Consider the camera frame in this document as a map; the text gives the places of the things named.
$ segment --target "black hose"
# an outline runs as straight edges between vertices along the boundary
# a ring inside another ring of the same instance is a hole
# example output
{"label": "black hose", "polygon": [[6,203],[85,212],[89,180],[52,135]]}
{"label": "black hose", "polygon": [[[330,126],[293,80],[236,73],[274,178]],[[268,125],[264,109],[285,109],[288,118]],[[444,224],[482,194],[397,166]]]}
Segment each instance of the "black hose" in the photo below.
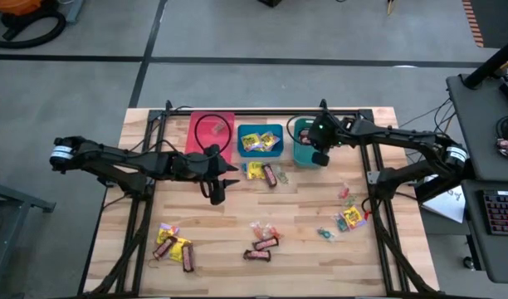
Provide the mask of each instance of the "black hose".
{"label": "black hose", "polygon": [[21,41],[21,42],[5,42],[0,41],[0,48],[4,49],[26,49],[30,47],[37,47],[40,45],[43,45],[47,42],[50,42],[57,38],[61,33],[64,31],[64,28],[66,27],[66,17],[64,17],[63,14],[56,10],[50,10],[41,14],[38,14],[37,17],[32,17],[29,20],[27,20],[23,25],[24,27],[27,27],[34,22],[41,20],[46,17],[54,17],[58,20],[56,23],[56,26],[47,34],[36,37],[27,41]]}

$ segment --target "blue bin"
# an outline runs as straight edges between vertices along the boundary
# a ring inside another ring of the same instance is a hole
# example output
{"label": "blue bin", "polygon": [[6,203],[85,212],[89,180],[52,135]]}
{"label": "blue bin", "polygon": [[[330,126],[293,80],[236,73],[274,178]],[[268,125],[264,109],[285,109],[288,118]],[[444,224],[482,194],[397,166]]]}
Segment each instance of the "blue bin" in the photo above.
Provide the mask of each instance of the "blue bin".
{"label": "blue bin", "polygon": [[[280,138],[280,142],[272,147],[270,152],[261,152],[257,150],[251,150],[247,152],[243,148],[241,137],[244,135],[258,133],[263,135],[264,133],[271,131],[276,137]],[[237,127],[237,151],[241,157],[253,157],[253,158],[266,158],[266,157],[279,157],[281,152],[284,150],[284,129],[281,125],[240,125]]]}
{"label": "blue bin", "polygon": [[[299,119],[295,122],[295,132],[294,136],[298,140],[300,137],[300,132],[303,129],[310,128],[313,125],[312,119]],[[311,156],[317,150],[313,148],[313,146],[309,145],[299,145],[296,142],[293,143],[293,158],[295,160],[295,164],[298,167],[303,168],[319,168],[318,164],[311,162]]]}

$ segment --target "wooden table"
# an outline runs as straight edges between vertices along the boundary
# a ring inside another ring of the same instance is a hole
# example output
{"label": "wooden table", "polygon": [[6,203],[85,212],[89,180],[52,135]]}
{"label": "wooden table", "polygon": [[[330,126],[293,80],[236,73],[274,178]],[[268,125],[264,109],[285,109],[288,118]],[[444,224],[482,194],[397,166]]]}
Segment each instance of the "wooden table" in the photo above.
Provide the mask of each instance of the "wooden table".
{"label": "wooden table", "polygon": [[[375,123],[396,126],[392,107],[372,108]],[[147,109],[129,109],[121,132],[120,148],[131,148],[142,140]],[[286,124],[288,116],[237,116],[241,124]],[[179,150],[186,143],[189,118],[171,117],[165,136]],[[264,181],[246,180],[242,172],[223,177],[241,179],[227,188],[227,199],[212,206],[200,194],[198,184],[158,182],[154,196],[146,263],[152,259],[160,223],[180,227],[180,237],[193,241],[195,273],[184,273],[182,265],[170,260],[150,261],[144,265],[141,296],[374,296],[384,295],[382,273],[374,226],[367,223],[349,233],[338,233],[330,218],[341,211],[337,198],[342,183],[358,197],[366,198],[363,162],[359,147],[344,146],[330,151],[330,165],[321,169],[297,169],[292,159],[292,140],[286,134],[285,149],[278,163],[287,172],[288,184],[269,189]],[[237,137],[232,139],[232,163],[239,165]],[[406,165],[403,149],[381,146],[386,167]],[[400,191],[413,194],[410,188]],[[118,198],[111,189],[105,202]],[[125,237],[130,199],[109,206],[102,214],[93,249],[85,291],[96,287],[120,256]],[[427,245],[416,201],[401,196],[393,200],[402,250],[417,272],[432,287],[437,278]],[[256,238],[249,223],[271,223],[283,233],[278,248],[272,248],[272,261],[244,261],[242,254],[252,248]],[[328,228],[338,234],[336,242],[321,238],[316,229]],[[390,257],[391,272],[396,270]],[[129,265],[127,281],[132,281]]]}

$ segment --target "keyboard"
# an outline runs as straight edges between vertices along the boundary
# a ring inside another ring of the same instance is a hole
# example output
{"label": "keyboard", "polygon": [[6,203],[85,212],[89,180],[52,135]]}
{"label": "keyboard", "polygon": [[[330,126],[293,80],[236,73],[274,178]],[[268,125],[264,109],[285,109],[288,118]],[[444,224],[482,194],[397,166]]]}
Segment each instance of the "keyboard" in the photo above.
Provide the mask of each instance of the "keyboard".
{"label": "keyboard", "polygon": [[480,191],[489,234],[508,236],[508,191]]}

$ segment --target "concrete floor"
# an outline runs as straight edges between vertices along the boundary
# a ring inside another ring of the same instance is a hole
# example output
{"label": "concrete floor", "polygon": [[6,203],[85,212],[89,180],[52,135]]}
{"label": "concrete floor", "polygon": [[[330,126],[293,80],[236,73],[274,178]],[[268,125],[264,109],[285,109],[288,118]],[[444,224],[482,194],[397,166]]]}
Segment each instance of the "concrete floor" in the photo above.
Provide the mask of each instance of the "concrete floor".
{"label": "concrete floor", "polygon": [[[398,122],[440,105],[445,79],[471,69],[371,66],[375,61],[484,61],[495,50],[472,40],[461,0],[169,0],[153,56],[333,58],[367,66],[151,63],[138,107],[166,100],[193,106],[394,106]],[[87,1],[80,22],[55,41],[17,55],[142,56],[159,0]],[[26,32],[48,30],[49,20]],[[119,139],[140,63],[0,61],[0,182],[57,202],[34,211],[13,255],[3,291],[29,298],[75,295],[105,192],[89,174],[51,172],[57,136]],[[432,115],[412,123],[434,127]],[[451,135],[461,140],[454,123]],[[459,237],[430,236],[441,289],[508,298],[508,285],[462,268]]]}

